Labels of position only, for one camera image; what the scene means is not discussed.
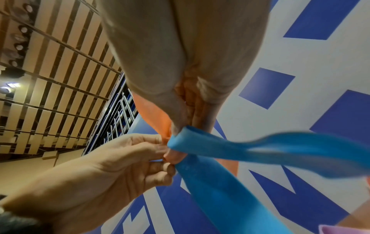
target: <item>black metal frame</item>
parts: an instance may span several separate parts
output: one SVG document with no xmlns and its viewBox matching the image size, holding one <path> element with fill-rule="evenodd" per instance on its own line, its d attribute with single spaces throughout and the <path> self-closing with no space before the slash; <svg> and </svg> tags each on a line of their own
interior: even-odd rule
<svg viewBox="0 0 370 234">
<path fill-rule="evenodd" d="M 128 89 L 124 73 L 122 73 L 103 108 L 82 155 L 126 134 L 137 115 L 138 111 L 131 91 Z"/>
</svg>

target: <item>orange fabric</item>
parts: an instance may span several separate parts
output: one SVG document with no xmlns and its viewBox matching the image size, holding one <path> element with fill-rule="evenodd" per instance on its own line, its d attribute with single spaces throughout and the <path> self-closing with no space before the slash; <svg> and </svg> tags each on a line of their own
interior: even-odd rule
<svg viewBox="0 0 370 234">
<path fill-rule="evenodd" d="M 141 117 L 162 136 L 163 142 L 167 142 L 171 137 L 171 119 L 159 107 L 139 95 L 132 93 L 135 101 L 135 106 Z M 239 162 L 225 159 L 217 159 L 217 161 L 228 169 L 234 176 L 238 174 Z"/>
</svg>

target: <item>white wall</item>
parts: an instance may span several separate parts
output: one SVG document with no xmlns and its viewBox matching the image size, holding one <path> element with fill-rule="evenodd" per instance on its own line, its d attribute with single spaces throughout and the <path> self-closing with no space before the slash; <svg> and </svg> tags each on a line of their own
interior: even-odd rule
<svg viewBox="0 0 370 234">
<path fill-rule="evenodd" d="M 71 151 L 59 155 L 58 160 L 30 158 L 0 163 L 0 194 L 8 195 L 32 181 L 44 171 L 82 155 L 82 150 Z"/>
</svg>

